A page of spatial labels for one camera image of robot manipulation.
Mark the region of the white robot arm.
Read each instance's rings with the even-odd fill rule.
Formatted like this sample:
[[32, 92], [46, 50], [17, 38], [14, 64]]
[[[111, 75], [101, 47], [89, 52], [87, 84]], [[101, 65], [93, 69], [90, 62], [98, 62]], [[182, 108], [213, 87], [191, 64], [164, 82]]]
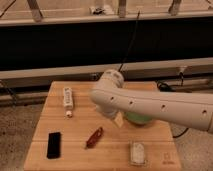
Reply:
[[123, 84], [123, 75], [109, 69], [93, 85], [91, 101], [106, 117], [121, 110], [213, 134], [213, 94], [137, 91]]

